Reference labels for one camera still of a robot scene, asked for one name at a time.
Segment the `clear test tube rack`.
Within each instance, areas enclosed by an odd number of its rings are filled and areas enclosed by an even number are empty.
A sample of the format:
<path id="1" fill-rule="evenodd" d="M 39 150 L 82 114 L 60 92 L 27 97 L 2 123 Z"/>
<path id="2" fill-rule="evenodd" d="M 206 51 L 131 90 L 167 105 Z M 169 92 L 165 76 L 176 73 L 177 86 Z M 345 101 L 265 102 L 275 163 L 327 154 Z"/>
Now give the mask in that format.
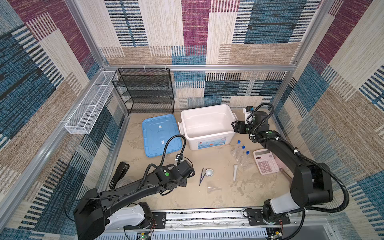
<path id="1" fill-rule="evenodd" d="M 231 155 L 239 165 L 239 168 L 243 171 L 246 171 L 255 165 L 251 152 L 243 145 L 237 145 L 231 152 Z"/>

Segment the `white plastic storage bin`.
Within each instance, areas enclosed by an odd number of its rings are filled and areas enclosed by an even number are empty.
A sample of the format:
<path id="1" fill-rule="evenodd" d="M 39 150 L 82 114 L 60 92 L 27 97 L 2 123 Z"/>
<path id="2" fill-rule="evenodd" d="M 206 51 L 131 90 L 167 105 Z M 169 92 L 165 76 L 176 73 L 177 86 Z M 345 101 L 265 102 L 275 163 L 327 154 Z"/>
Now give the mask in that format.
<path id="1" fill-rule="evenodd" d="M 179 131 L 192 151 L 229 144 L 235 136 L 232 123 L 237 118 L 228 105 L 184 110 Z"/>

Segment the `white ceramic pestle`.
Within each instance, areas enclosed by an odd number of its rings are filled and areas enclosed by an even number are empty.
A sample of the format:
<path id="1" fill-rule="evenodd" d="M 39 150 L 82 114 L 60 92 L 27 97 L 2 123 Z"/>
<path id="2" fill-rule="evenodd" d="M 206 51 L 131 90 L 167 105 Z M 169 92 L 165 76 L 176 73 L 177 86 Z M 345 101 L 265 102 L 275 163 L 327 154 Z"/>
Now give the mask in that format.
<path id="1" fill-rule="evenodd" d="M 234 172 L 233 172 L 233 181 L 235 182 L 237 179 L 237 172 L 238 172 L 239 166 L 237 164 L 234 165 Z"/>

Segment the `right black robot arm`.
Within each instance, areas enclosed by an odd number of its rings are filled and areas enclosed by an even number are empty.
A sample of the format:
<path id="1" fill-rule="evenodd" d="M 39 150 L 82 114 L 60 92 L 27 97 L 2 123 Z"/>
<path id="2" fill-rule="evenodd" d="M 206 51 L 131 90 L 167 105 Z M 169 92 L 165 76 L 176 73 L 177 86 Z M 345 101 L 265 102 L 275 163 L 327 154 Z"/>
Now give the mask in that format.
<path id="1" fill-rule="evenodd" d="M 232 122 L 236 133 L 247 134 L 253 143 L 259 143 L 272 152 L 294 175 L 288 193 L 265 201 L 262 210 L 264 222 L 274 224 L 288 213 L 299 211 L 338 213 L 346 209 L 350 202 L 348 189 L 328 165 L 306 157 L 281 134 L 270 130 L 268 120 L 274 110 L 270 103 L 257 107 L 247 106 L 243 109 L 245 120 Z M 340 186 L 343 202 L 335 208 L 320 208 L 319 204 L 330 203 L 334 199 L 332 182 Z"/>

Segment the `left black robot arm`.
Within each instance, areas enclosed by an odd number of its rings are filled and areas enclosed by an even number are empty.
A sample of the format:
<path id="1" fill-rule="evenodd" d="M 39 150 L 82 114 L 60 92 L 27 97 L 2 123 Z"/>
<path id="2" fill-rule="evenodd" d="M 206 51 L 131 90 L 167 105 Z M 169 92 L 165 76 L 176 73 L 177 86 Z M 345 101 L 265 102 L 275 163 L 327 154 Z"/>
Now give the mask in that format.
<path id="1" fill-rule="evenodd" d="M 180 137 L 183 146 L 176 165 L 164 165 L 169 143 Z M 147 196 L 160 194 L 165 196 L 178 186 L 185 187 L 186 180 L 195 175 L 195 169 L 188 161 L 182 161 L 186 147 L 183 135 L 172 136 L 163 151 L 159 165 L 149 164 L 140 180 L 113 190 L 98 192 L 96 188 L 87 191 L 77 200 L 73 211 L 77 237 L 79 240 L 94 240 L 99 237 L 112 221 L 109 219 L 120 209 Z"/>

